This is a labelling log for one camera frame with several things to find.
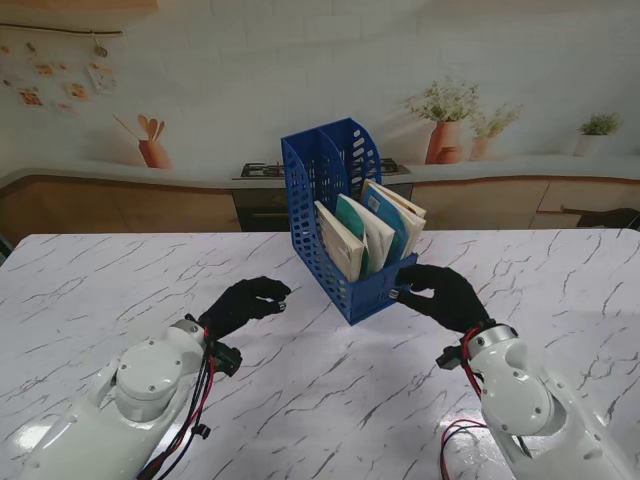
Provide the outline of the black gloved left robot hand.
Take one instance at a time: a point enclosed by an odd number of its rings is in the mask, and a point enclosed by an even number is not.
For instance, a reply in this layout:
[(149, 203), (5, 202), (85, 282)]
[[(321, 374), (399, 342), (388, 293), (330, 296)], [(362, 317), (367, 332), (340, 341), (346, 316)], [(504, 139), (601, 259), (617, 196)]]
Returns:
[(242, 328), (250, 320), (281, 313), (291, 289), (265, 276), (243, 279), (231, 287), (199, 316), (197, 323), (208, 338), (219, 340)]

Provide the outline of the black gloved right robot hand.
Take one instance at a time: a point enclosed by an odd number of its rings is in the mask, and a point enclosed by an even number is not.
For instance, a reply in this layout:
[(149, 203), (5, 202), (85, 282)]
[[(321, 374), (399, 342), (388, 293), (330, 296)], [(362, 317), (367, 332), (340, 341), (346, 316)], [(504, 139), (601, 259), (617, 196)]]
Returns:
[(472, 285), (449, 267), (414, 264), (401, 268), (395, 301), (435, 320), (449, 331), (465, 334), (495, 324)]

